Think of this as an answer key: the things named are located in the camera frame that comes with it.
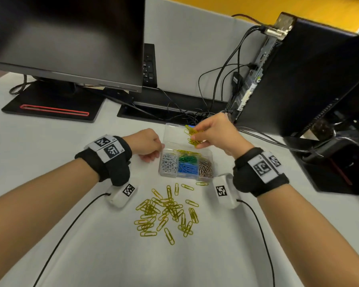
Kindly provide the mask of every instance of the computer monitor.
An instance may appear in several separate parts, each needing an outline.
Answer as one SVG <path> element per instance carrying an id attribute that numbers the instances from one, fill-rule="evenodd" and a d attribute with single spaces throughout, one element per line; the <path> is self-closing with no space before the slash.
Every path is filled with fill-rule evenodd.
<path id="1" fill-rule="evenodd" d="M 30 109 L 37 106 L 38 112 L 79 119 L 87 115 L 77 115 L 89 111 L 74 101 L 69 106 L 74 109 L 64 108 L 72 102 L 67 95 L 57 105 L 50 105 L 55 97 L 41 101 L 42 88 L 50 94 L 50 79 L 141 92 L 144 15 L 145 0 L 0 0 L 0 70 L 48 79 L 37 81 L 37 89 L 31 85 L 26 91 L 37 93 L 14 107 L 28 105 L 20 111 L 34 112 Z M 52 87 L 66 90 L 70 85 Z M 26 91 L 17 98 L 25 99 Z M 97 98 L 96 107 L 102 100 Z"/>

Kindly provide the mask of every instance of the white sensor device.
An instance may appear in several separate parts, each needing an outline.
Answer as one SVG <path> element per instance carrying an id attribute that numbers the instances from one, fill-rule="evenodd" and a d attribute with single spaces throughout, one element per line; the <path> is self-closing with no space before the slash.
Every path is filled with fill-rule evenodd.
<path id="1" fill-rule="evenodd" d="M 220 204 L 230 209 L 239 206 L 237 199 L 240 199 L 240 196 L 233 184 L 233 175 L 231 173 L 214 177 L 213 185 Z"/>
<path id="2" fill-rule="evenodd" d="M 138 178 L 131 177 L 123 186 L 112 185 L 107 191 L 110 195 L 106 199 L 115 207 L 122 208 L 137 192 L 139 184 L 140 180 Z"/>

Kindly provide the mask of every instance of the forearm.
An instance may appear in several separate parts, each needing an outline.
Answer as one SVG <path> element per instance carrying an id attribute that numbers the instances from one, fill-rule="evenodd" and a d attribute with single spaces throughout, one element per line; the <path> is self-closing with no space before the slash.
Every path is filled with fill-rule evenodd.
<path id="1" fill-rule="evenodd" d="M 306 287 L 359 286 L 359 256 L 292 186 L 258 197 L 271 228 Z"/>
<path id="2" fill-rule="evenodd" d="M 1 196 L 0 279 L 98 181 L 79 158 Z"/>

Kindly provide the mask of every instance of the keyboard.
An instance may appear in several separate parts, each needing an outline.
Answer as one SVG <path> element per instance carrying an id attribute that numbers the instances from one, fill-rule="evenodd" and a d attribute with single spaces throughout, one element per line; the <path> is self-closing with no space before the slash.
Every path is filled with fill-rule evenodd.
<path id="1" fill-rule="evenodd" d="M 154 44 L 144 44 L 144 81 L 143 86 L 157 87 L 157 71 L 155 64 Z"/>

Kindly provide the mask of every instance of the white table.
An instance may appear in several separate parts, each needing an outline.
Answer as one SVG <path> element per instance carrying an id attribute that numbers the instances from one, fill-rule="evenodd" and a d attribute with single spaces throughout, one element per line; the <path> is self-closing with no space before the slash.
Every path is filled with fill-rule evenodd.
<path id="1" fill-rule="evenodd" d="M 9 73 L 0 78 L 0 195 L 73 159 L 88 142 L 108 133 L 128 135 L 152 128 L 163 138 L 164 125 L 117 117 L 119 105 L 105 101 L 93 124 L 9 115 L 1 112 L 12 96 L 8 90 L 22 82 Z M 288 150 L 252 137 L 252 143 L 272 151 L 283 163 L 291 184 L 322 212 L 359 253 L 359 197 L 317 193 Z M 217 174 L 231 172 L 234 163 L 223 151 L 211 147 Z M 143 179 L 138 193 L 123 210 L 99 199 L 66 236 L 45 271 L 39 286 L 271 286 L 271 270 L 257 222 L 245 206 L 227 210 L 214 192 L 198 187 L 190 194 L 180 190 L 178 201 L 199 202 L 200 223 L 184 239 L 171 223 L 176 243 L 170 246 L 163 233 L 140 238 L 133 225 L 135 207 L 161 193 L 175 181 L 158 175 L 158 160 L 146 164 L 132 158 L 132 175 Z M 194 185 L 195 181 L 187 180 Z M 0 286 L 32 286 L 63 232 L 78 213 L 110 182 L 96 185 L 0 282 Z M 302 286 L 271 231 L 256 199 L 242 198 L 261 222 L 277 286 Z"/>

